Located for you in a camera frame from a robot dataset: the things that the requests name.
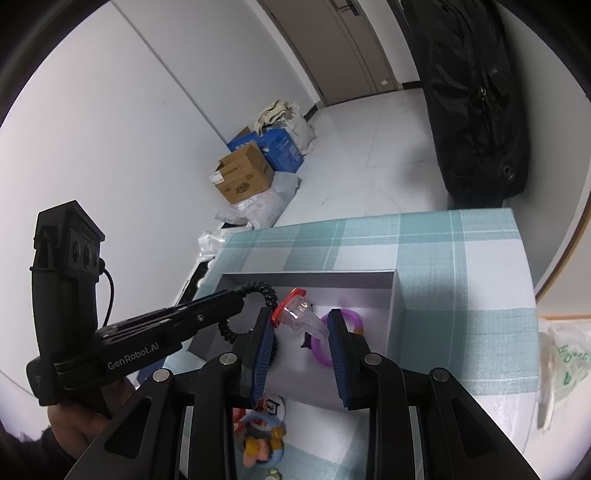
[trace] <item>black backpack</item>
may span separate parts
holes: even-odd
[[[437,162],[456,207],[523,191],[530,145],[505,31],[488,0],[402,0]]]

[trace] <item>metal screw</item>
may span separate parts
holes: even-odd
[[[365,360],[365,363],[368,365],[379,365],[382,363],[382,357],[377,353],[368,353],[363,360]]]
[[[444,368],[436,368],[433,370],[433,378],[438,382],[447,382],[449,380],[449,372]]]
[[[156,382],[163,382],[168,377],[170,377],[170,372],[165,368],[160,368],[152,374],[152,378],[156,380]]]
[[[220,357],[220,363],[222,365],[232,365],[237,359],[238,359],[238,357],[236,355],[234,355],[233,353],[224,353]]]

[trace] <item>teal plaid tablecloth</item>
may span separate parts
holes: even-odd
[[[236,233],[198,297],[224,273],[398,271],[406,306],[400,366],[446,367],[473,395],[538,386],[535,298],[509,209],[327,220]]]

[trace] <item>purple ring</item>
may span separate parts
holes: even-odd
[[[343,314],[343,318],[347,317],[351,322],[353,322],[355,328],[363,329],[363,321],[357,312],[348,309],[340,309],[340,312]],[[322,320],[323,323],[326,323],[328,321],[328,317],[329,314],[327,313],[320,320]],[[314,354],[314,358],[316,358],[319,363],[326,365],[327,367],[332,367],[332,360],[330,358],[326,358],[326,355],[322,351],[322,343],[319,338],[312,337],[310,339],[310,349]]]

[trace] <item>red plastic cap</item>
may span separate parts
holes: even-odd
[[[285,307],[285,305],[287,304],[287,302],[289,302],[295,295],[301,295],[302,297],[306,296],[306,291],[303,288],[294,288],[290,294],[285,297],[285,300],[283,300],[275,309],[275,311],[273,312],[273,314],[271,315],[271,323],[273,324],[273,327],[277,328],[279,327],[279,320],[277,319],[277,317],[279,316],[279,312],[281,310],[283,310],[283,308]]]

